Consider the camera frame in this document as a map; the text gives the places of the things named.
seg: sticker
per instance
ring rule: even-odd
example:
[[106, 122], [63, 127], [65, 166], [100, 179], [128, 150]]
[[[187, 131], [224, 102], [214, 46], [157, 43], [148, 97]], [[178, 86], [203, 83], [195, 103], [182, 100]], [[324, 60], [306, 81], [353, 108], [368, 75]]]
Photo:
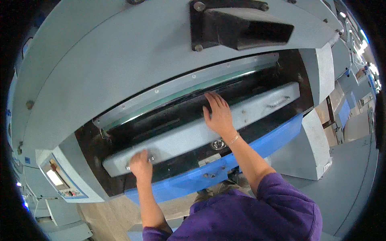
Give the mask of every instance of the sticker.
[[198, 165], [200, 167], [202, 167], [202, 166], [204, 166], [208, 163], [214, 162], [215, 160], [218, 160], [220, 158], [221, 158], [221, 155], [219, 153], [217, 153], [217, 154], [214, 154], [213, 156], [202, 159], [201, 161], [198, 162]]

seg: bracelet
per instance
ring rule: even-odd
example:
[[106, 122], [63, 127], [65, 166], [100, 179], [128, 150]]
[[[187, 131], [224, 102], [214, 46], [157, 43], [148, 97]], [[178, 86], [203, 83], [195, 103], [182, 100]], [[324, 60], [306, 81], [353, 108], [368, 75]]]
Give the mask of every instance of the bracelet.
[[233, 138], [229, 143], [227, 143], [228, 146], [232, 145], [237, 140], [237, 138], [239, 138], [239, 136], [240, 136], [240, 133], [237, 132], [237, 135], [235, 136], [235, 138]]

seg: right hand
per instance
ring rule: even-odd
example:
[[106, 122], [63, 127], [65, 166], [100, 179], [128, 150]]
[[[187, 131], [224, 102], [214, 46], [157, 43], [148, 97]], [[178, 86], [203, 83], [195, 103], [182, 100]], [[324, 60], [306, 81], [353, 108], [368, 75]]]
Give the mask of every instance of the right hand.
[[225, 142], [230, 142], [237, 135], [237, 131], [232, 125], [232, 114], [228, 103], [214, 92], [206, 93], [205, 97], [212, 109], [212, 117], [210, 117], [208, 108], [202, 107], [206, 125], [219, 134]]
[[138, 182], [151, 183], [153, 176], [153, 165], [147, 159], [147, 150], [136, 153], [130, 159], [130, 170]]

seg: control panel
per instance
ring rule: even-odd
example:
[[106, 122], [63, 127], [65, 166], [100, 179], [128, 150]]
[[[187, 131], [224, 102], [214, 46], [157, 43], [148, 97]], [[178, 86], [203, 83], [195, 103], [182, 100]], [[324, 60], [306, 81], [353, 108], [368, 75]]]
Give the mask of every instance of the control panel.
[[64, 199], [88, 198], [68, 177], [51, 153], [41, 165], [43, 174]]

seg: handle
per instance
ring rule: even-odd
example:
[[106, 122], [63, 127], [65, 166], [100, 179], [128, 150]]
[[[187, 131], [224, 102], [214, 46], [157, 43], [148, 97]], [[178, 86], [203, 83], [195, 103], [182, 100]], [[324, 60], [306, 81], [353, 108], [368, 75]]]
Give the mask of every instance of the handle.
[[[148, 162], [153, 162], [154, 161], [154, 156], [149, 154], [147, 157]], [[130, 160], [126, 163], [126, 170], [130, 170]]]
[[290, 99], [291, 99], [291, 97], [289, 97], [289, 96], [284, 96], [284, 100], [282, 100], [281, 102], [279, 102], [279, 103], [277, 103], [277, 104], [275, 104], [275, 105], [267, 105], [267, 107], [268, 107], [268, 108], [271, 108], [271, 109], [274, 109], [274, 108], [276, 108], [277, 106], [279, 106], [279, 105], [281, 105], [281, 104], [283, 104], [283, 103], [289, 101]]

